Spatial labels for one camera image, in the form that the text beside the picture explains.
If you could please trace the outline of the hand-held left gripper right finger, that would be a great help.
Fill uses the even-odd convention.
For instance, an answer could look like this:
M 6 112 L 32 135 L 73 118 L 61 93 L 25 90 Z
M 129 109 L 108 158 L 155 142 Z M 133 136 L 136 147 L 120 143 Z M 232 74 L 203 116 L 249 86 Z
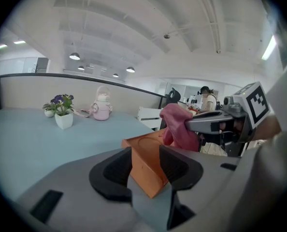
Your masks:
M 159 147 L 160 166 L 171 187 L 168 230 L 226 230 L 230 209 L 224 188 L 240 158 Z

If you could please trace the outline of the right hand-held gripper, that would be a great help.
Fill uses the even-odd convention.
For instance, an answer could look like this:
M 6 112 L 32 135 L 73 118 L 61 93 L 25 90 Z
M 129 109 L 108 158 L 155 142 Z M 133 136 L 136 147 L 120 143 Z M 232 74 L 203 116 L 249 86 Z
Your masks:
M 205 112 L 185 121 L 189 131 L 199 132 L 201 146 L 221 146 L 227 156 L 241 155 L 247 140 L 255 135 L 257 126 L 270 113 L 260 82 L 246 85 L 224 98 L 220 112 Z M 219 132 L 206 134 L 201 132 Z

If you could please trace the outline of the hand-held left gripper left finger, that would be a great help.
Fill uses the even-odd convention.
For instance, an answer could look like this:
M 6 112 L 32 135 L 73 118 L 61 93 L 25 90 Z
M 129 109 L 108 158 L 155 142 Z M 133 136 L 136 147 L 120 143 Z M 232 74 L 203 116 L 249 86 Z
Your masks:
M 131 170 L 129 147 L 71 161 L 17 202 L 46 229 L 142 229 L 127 187 Z

